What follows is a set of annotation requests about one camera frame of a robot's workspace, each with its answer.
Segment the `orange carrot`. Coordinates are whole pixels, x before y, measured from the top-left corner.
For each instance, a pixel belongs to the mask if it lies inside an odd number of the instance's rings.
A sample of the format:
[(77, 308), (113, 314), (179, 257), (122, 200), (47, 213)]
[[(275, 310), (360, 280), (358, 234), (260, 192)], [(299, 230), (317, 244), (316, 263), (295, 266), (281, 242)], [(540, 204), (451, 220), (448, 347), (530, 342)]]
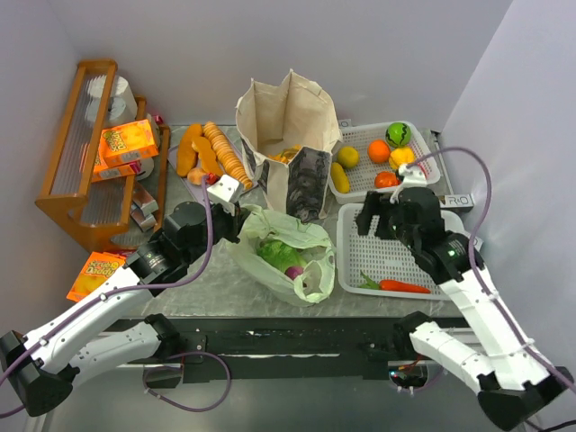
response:
[(376, 282), (364, 272), (361, 272), (360, 275), (364, 279), (364, 284), (362, 284), (361, 287), (365, 289), (395, 293), (431, 294), (431, 291), (428, 288), (420, 285), (404, 283), (391, 279), (382, 279), (380, 282)]

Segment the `green plastic grocery bag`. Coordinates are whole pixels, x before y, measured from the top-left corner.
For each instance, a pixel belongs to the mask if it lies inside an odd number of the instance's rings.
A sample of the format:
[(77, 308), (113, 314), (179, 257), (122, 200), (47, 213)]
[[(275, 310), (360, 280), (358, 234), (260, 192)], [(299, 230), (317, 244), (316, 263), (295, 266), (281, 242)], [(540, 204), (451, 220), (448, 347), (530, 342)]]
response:
[(226, 249), (249, 276), (283, 302), (308, 307), (325, 301), (336, 280), (336, 248), (318, 224), (248, 205), (238, 243)]

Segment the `orange gummy snack bag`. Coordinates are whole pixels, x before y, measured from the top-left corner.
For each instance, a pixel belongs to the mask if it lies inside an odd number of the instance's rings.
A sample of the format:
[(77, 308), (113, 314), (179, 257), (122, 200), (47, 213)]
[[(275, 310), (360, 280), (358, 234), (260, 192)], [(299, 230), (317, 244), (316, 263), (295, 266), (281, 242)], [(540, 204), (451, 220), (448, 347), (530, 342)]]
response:
[(295, 158), (295, 156), (299, 153), (301, 149), (302, 146), (295, 145), (290, 148), (283, 149), (280, 153), (276, 155), (269, 155), (268, 157), (273, 161), (287, 165)]

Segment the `napa cabbage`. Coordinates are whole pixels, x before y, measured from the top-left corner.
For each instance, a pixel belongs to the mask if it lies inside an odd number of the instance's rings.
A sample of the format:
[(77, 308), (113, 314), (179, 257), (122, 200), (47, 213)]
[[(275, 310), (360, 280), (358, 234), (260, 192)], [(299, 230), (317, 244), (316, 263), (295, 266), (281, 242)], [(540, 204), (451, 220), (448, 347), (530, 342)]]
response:
[(282, 273), (290, 266), (305, 267), (307, 265), (297, 248), (277, 239), (263, 241), (256, 248), (256, 254)]

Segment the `beige canvas tote bag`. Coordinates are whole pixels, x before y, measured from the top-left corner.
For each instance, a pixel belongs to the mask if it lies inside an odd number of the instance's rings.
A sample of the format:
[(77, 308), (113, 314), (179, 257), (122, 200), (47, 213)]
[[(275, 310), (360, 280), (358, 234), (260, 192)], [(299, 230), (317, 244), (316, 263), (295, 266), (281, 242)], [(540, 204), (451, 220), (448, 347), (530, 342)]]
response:
[[(332, 150), (342, 140), (335, 105), (315, 81), (290, 71), (280, 85), (253, 80), (236, 105), (248, 177), (270, 209), (303, 222), (324, 219)], [(289, 164), (268, 156), (300, 145)]]

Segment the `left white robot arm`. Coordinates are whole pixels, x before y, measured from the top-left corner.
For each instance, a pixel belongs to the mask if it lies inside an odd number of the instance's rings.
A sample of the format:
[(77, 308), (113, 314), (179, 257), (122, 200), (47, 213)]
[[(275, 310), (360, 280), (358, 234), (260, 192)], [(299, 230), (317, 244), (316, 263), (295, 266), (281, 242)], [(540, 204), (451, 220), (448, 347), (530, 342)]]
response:
[(172, 360), (184, 343), (175, 325), (152, 314), (132, 328), (100, 337), (123, 314), (162, 292), (193, 282), (197, 259), (209, 262), (221, 239), (239, 242), (249, 211), (239, 204), (183, 202), (94, 292), (46, 325), (1, 338), (1, 380), (9, 382), (21, 409), (38, 417), (55, 409), (82, 383), (114, 367), (148, 358)]

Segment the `back white perforated basket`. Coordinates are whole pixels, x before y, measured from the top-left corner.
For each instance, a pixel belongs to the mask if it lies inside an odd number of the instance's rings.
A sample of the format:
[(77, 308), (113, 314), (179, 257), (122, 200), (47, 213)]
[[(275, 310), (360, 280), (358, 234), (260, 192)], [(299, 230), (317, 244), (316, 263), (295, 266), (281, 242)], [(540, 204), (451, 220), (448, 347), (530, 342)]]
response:
[[(422, 134), (409, 121), (400, 121), (406, 123), (411, 131), (408, 147), (411, 148), (416, 158), (421, 158), (431, 153), (428, 144), (425, 142)], [(374, 189), (374, 179), (383, 172), (393, 172), (388, 162), (375, 164), (368, 156), (367, 150), (371, 142), (375, 140), (384, 140), (385, 132), (393, 121), (367, 124), (362, 126), (350, 126), (340, 128), (342, 140), (333, 148), (333, 159), (336, 162), (336, 154), (343, 147), (355, 148), (359, 154), (358, 164), (350, 169), (345, 169), (350, 191), (340, 193), (334, 186), (332, 179), (328, 179), (329, 188), (335, 195), (339, 204), (361, 203), (364, 201), (365, 194)], [(419, 165), (425, 173), (429, 185), (436, 184), (441, 178), (441, 170), (433, 157), (427, 158)]]

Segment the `red tomato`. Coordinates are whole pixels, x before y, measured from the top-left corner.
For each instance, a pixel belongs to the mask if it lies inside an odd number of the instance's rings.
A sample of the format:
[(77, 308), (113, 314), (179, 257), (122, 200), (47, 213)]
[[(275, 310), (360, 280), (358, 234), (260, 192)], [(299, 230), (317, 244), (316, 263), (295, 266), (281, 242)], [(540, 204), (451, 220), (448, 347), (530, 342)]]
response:
[(382, 171), (374, 179), (374, 187), (376, 189), (396, 187), (400, 184), (400, 180), (393, 172)]

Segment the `yellow mango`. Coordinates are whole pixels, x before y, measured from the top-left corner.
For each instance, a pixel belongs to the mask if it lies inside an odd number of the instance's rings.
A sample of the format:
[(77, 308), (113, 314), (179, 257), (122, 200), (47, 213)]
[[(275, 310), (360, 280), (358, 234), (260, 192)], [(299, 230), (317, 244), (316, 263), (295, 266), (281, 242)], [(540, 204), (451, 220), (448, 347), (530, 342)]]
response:
[(332, 183), (338, 193), (348, 194), (350, 192), (350, 183), (347, 174), (345, 169), (338, 162), (332, 163), (330, 175)]

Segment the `yellow lemon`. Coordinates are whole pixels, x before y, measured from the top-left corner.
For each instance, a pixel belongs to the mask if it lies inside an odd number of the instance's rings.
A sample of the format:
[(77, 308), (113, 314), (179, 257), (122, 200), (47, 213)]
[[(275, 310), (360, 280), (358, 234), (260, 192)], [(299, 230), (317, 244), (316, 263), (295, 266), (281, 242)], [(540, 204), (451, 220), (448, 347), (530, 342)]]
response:
[(341, 147), (337, 153), (337, 162), (344, 169), (352, 169), (359, 163), (359, 153), (353, 147)]

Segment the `orange fruit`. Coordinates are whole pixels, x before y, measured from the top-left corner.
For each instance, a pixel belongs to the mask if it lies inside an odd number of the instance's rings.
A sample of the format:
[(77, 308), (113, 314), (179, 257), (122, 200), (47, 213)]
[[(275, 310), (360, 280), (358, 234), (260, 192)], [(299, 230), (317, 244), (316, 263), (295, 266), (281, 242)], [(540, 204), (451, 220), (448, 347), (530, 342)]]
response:
[(367, 148), (367, 155), (375, 164), (386, 163), (390, 154), (391, 151), (388, 144), (382, 139), (372, 141)]

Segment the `yellow bell pepper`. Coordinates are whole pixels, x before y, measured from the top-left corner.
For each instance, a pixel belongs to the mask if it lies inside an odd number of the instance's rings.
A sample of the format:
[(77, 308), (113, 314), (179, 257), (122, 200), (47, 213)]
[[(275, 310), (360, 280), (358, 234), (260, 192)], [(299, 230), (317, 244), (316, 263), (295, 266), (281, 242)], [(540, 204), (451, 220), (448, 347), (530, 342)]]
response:
[(397, 170), (401, 165), (411, 164), (415, 160), (415, 154), (410, 147), (401, 147), (391, 152), (388, 162), (392, 170)]

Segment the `long bread loaf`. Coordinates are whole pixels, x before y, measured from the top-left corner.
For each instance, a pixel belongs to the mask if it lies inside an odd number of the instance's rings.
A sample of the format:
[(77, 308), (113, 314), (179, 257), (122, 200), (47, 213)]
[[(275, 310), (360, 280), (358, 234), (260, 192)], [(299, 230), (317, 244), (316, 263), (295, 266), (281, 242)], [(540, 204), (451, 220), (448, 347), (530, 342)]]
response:
[(193, 148), (193, 136), (202, 136), (203, 127), (200, 123), (190, 125), (184, 132), (180, 140), (178, 150), (176, 153), (176, 173), (180, 177), (186, 177), (188, 172), (196, 167), (198, 154)]

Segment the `wooden shelf rack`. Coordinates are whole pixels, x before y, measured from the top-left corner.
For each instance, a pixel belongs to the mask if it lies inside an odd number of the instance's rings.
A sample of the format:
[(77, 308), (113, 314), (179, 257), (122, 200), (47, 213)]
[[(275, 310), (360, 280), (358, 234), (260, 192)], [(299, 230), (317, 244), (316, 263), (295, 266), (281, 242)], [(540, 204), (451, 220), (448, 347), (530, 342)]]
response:
[(118, 76), (112, 59), (82, 60), (67, 100), (49, 166), (36, 205), (85, 250), (133, 250), (151, 234), (139, 229), (131, 217), (137, 178), (154, 162), (150, 187), (157, 207), (153, 209), (152, 229), (161, 227), (167, 185), (167, 150), (170, 130), (158, 125), (147, 112), (147, 100), (134, 94), (138, 105), (135, 121), (149, 120), (157, 139), (158, 155), (137, 160), (140, 172), (93, 183), (95, 158), (100, 155), (102, 131), (108, 129), (106, 114)]

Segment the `orange cracker box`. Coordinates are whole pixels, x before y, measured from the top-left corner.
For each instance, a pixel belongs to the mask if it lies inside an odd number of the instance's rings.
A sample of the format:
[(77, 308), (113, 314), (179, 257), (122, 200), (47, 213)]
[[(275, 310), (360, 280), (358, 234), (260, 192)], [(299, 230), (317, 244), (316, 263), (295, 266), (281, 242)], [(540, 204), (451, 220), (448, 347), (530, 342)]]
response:
[(118, 167), (158, 155), (157, 139), (149, 120), (104, 129), (99, 152), (108, 167)]
[(94, 170), (91, 181), (93, 183), (97, 183), (118, 177), (137, 175), (139, 172), (140, 172), (139, 161), (133, 161), (128, 164), (109, 167), (100, 157), (100, 155), (97, 155), (94, 162)]

